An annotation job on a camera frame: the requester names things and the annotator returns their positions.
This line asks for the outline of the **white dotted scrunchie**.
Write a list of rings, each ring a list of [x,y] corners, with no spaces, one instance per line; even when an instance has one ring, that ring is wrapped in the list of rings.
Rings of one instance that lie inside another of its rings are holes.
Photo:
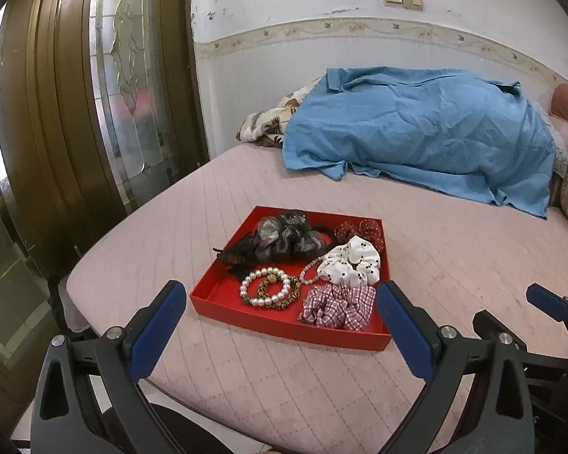
[[[323,256],[317,276],[333,285],[375,286],[381,280],[381,255],[370,242],[354,236]]]

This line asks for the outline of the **black grey organza scrunchie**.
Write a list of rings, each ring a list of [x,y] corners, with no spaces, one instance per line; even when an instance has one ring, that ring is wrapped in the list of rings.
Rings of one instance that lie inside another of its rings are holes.
[[[289,258],[314,259],[325,254],[329,243],[311,226],[304,211],[291,210],[276,216],[266,216],[256,227],[255,255],[259,261]]]

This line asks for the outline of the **red plaid scrunchie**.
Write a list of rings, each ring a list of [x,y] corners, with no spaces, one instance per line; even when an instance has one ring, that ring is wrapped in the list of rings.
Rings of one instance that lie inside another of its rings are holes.
[[[363,331],[375,305],[375,288],[334,284],[314,286],[303,301],[298,321],[328,329]]]

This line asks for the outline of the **pink quilted bedspread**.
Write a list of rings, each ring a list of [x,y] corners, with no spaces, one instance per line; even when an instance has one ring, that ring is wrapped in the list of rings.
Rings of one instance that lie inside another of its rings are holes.
[[[568,358],[568,333],[530,305],[538,283],[568,295],[568,220],[348,174],[290,172],[276,149],[226,151],[139,208],[66,283],[97,332],[127,323],[170,280],[194,287],[214,249],[256,206],[382,220],[393,280],[439,324],[471,335],[487,309],[537,354]],[[373,453],[421,390],[394,344],[379,353],[253,333],[188,308],[151,375],[180,403],[266,444],[301,453]]]

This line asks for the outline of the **blue cloth sheet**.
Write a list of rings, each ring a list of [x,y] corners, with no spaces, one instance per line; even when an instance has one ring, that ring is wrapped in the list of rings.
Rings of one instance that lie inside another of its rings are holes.
[[[543,217],[555,143],[518,82],[456,69],[331,68],[286,126],[289,170],[388,175]]]

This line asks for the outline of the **black feather hair clip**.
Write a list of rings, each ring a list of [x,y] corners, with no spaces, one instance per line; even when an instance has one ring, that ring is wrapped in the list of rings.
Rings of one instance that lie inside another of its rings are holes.
[[[228,268],[228,273],[242,282],[259,263],[256,249],[260,242],[257,231],[253,231],[244,235],[232,247],[214,248],[213,251],[216,253],[216,259]]]

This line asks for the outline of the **red dotted scrunchie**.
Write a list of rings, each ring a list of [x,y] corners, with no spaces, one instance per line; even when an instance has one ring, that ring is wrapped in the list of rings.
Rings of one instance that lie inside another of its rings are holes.
[[[375,219],[346,220],[334,230],[334,237],[339,244],[346,244],[355,236],[372,244],[379,253],[385,251],[384,231]]]

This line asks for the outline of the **red tray box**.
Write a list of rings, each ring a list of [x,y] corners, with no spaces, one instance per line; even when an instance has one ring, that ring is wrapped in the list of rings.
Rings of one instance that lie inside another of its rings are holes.
[[[256,229],[258,221],[267,216],[276,216],[291,209],[271,206],[255,206],[235,234],[225,244],[229,249],[238,243],[243,236]],[[389,278],[390,270],[385,245],[384,223],[380,218],[353,216],[349,214],[328,213],[311,210],[301,210],[307,215],[307,222],[314,227],[324,225],[329,229],[336,229],[345,221],[351,224],[359,224],[362,220],[370,220],[379,229],[379,235],[384,243],[384,251],[381,251],[382,278]],[[293,277],[297,277],[307,263],[304,259],[289,259],[284,263],[276,263],[283,271]],[[190,300],[199,315],[213,320],[234,325],[250,331],[256,331],[275,337],[292,339],[301,342],[327,345],[328,347],[350,348],[351,350],[384,350],[391,340],[391,335],[382,322],[378,311],[374,308],[368,324],[361,331],[346,329],[333,329],[307,325],[298,321],[298,316],[303,310],[304,299],[314,286],[301,285],[300,297],[288,308],[268,309],[260,306],[247,305],[239,295],[242,283],[239,279],[228,273],[228,267],[215,259],[208,267],[206,273],[196,284],[190,293]]]

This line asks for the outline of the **floral blanket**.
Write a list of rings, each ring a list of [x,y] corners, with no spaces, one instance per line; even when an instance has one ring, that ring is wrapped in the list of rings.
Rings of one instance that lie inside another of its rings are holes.
[[[320,78],[317,78],[299,90],[290,92],[275,108],[250,114],[236,133],[236,140],[282,149],[288,122],[319,81]]]

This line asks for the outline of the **stained glass door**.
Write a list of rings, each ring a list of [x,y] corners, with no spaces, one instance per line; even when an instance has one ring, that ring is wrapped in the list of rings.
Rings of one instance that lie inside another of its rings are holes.
[[[153,0],[90,0],[95,110],[128,214],[179,178],[160,80],[157,23]]]

